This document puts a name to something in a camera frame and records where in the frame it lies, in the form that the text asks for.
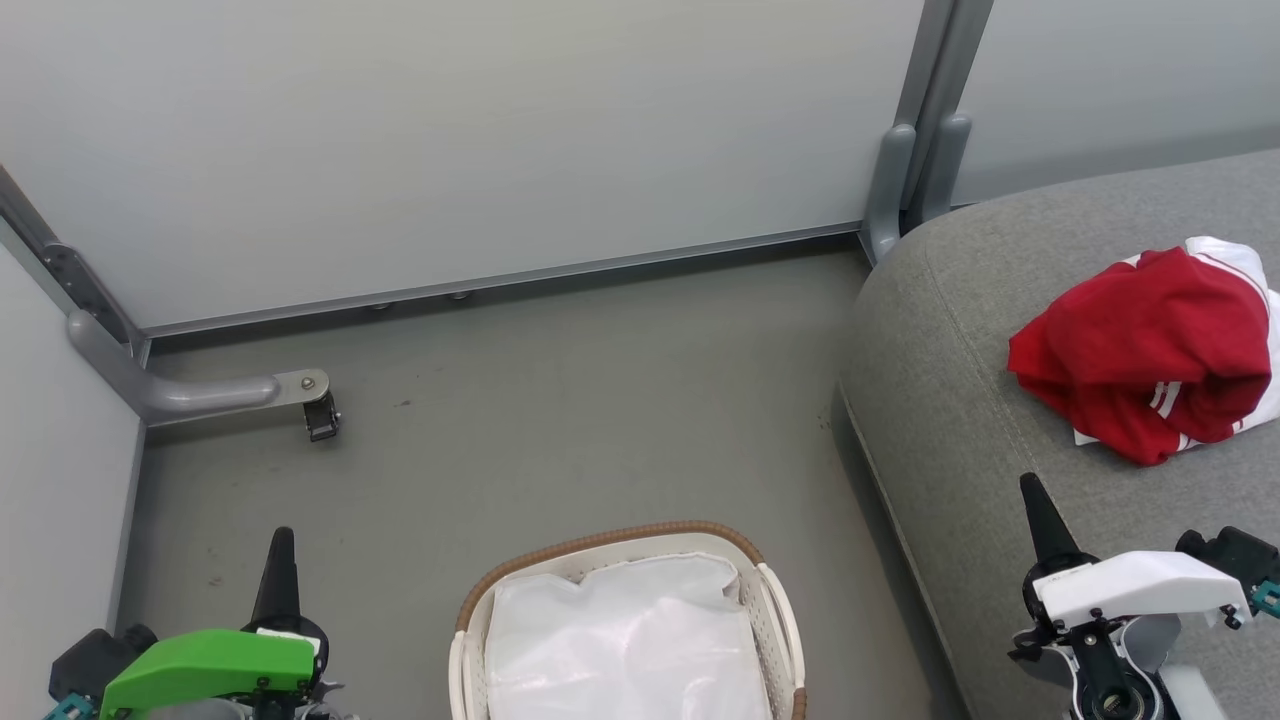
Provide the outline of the white basket liner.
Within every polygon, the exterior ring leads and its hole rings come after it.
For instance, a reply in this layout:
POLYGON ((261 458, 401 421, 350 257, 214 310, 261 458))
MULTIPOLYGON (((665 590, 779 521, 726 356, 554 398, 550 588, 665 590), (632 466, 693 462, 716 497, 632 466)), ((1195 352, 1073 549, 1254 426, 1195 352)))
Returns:
POLYGON ((490 720, 772 720, 740 579, 677 553, 499 582, 490 720))

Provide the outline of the grey fabric sofa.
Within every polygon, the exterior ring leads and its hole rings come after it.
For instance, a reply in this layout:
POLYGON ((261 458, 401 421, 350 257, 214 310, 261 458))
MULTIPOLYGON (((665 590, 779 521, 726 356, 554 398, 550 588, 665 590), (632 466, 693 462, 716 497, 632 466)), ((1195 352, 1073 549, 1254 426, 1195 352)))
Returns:
POLYGON ((858 295, 845 404, 972 720, 1060 720, 1068 703, 1009 659, 1030 623, 1023 473, 1102 559, 1224 527, 1280 547, 1280 421, 1138 468, 1075 446, 1006 369, 1012 334, 1066 290, 1201 234, 1253 247, 1280 290, 1280 149, 951 211, 905 236, 858 295))

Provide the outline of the grey upright partition foot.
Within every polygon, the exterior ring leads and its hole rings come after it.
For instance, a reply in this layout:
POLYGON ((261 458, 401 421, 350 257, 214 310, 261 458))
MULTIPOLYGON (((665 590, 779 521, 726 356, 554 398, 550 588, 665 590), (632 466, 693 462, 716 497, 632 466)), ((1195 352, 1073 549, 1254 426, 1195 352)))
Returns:
POLYGON ((972 128, 972 118, 961 113, 940 120, 909 211, 913 227, 952 210, 954 191, 972 128))
POLYGON ((901 238, 901 201, 916 142, 910 124, 890 128, 879 142, 859 231, 872 266, 878 265, 901 238))

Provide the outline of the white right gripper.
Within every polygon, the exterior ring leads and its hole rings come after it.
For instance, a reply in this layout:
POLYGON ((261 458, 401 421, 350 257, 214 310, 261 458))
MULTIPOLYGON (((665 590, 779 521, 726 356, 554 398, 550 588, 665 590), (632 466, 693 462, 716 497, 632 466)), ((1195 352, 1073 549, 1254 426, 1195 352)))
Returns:
POLYGON ((1011 659, 1069 689, 1061 720, 1228 720, 1198 667, 1170 664, 1181 618, 1251 623, 1239 582, 1184 553, 1133 551, 1098 562, 1083 552, 1041 478, 1019 487, 1036 562, 1023 582, 1033 628, 1011 659))

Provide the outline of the black caster with metal plate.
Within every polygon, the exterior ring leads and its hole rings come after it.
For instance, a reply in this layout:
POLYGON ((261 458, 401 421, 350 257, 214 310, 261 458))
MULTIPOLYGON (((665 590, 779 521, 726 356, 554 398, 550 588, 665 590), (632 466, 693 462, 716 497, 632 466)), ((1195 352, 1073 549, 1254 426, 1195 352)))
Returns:
POLYGON ((340 414, 332 392, 301 405, 303 421, 311 442, 333 439, 340 430, 340 414))

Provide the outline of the white laundry basket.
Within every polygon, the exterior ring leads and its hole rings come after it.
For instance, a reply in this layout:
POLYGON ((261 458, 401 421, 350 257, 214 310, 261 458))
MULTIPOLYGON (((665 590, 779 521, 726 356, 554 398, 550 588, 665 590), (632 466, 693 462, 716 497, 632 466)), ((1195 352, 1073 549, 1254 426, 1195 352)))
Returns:
POLYGON ((701 520, 663 521, 568 539, 489 570, 466 594, 454 624, 447 671, 452 720, 492 720, 483 642, 499 582, 538 574, 580 582, 589 571, 625 561, 692 552, 724 559, 739 570, 739 589, 732 596, 749 616, 771 720, 805 720, 803 642, 785 588, 746 536, 701 520))

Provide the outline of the grey plain partition post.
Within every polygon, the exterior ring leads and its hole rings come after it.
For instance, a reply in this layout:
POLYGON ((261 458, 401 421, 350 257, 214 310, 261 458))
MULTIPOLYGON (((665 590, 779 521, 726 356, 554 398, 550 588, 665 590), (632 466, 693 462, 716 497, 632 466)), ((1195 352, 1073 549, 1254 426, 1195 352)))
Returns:
POLYGON ((995 0, 924 0, 895 122, 916 131, 901 201, 904 229, 914 228, 909 211, 941 119, 959 106, 995 0))

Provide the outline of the grey hinged partition post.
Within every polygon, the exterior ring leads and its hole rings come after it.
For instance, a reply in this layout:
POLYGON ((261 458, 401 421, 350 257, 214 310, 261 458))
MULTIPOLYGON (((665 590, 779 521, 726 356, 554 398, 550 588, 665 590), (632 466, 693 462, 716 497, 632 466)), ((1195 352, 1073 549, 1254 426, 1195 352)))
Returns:
POLYGON ((0 218, 76 307, 95 318, 129 355, 142 360, 145 336, 77 249, 61 242, 0 164, 0 218))

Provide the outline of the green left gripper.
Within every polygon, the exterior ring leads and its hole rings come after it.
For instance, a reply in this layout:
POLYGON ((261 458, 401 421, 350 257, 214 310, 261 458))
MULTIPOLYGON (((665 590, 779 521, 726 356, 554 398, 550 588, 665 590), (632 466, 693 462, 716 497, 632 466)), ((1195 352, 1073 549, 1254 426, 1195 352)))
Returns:
POLYGON ((111 679, 101 720, 320 720, 330 643, 301 612, 294 532, 275 529, 251 619, 161 639, 111 679))

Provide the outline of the grey curved partition foot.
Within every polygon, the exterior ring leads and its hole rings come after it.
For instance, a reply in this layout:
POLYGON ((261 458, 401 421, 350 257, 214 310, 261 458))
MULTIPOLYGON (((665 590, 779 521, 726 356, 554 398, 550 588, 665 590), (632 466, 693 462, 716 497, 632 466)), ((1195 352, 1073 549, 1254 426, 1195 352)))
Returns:
POLYGON ((173 380, 141 366, 83 310, 67 318, 72 347, 147 427, 165 427, 270 407, 300 406, 332 392, 320 369, 221 380, 173 380))

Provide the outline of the red and white garment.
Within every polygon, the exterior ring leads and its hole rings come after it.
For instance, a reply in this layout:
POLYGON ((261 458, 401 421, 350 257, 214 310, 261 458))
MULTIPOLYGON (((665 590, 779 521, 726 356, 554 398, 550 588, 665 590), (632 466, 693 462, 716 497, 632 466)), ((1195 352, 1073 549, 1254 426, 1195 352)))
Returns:
POLYGON ((1018 384, 1149 468, 1280 421, 1280 291, 1248 245, 1197 236, 1071 287, 1009 342, 1018 384))

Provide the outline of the grey partition base rail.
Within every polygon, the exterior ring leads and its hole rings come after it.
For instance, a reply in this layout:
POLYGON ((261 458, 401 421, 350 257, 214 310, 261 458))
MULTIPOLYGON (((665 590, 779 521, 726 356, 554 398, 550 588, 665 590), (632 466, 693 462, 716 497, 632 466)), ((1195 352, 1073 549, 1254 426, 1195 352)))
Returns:
POLYGON ((545 281, 558 281, 561 278, 591 275, 605 272, 621 272, 635 266, 662 266, 671 263, 682 263, 698 258, 727 258, 735 254, 768 249, 774 246, 799 246, 800 243, 818 241, 841 234, 855 234, 861 229, 860 222, 845 222, 832 225, 819 225, 800 231, 786 231, 773 234, 763 234, 750 238, 731 240, 717 243, 701 243, 686 249, 671 249, 655 252, 641 252, 625 258, 607 259, 589 263, 575 263, 563 266, 553 266, 540 270, 516 272, 502 275, 484 277, 472 281, 457 281, 440 284, 430 284, 407 290, 394 290, 379 293, 357 295, 346 299, 332 299, 308 304, 296 304, 284 307, 270 307, 247 313, 234 313, 224 316, 212 316, 192 322, 178 322, 160 325, 145 327, 141 329, 148 340, 177 337, 201 332, 223 331, 242 325, 256 325, 269 322, 283 322, 301 316, 320 316, 332 313, 372 307, 383 304, 401 304, 447 296, 451 293, 470 293, 480 290, 504 288, 517 284, 538 283, 545 281))

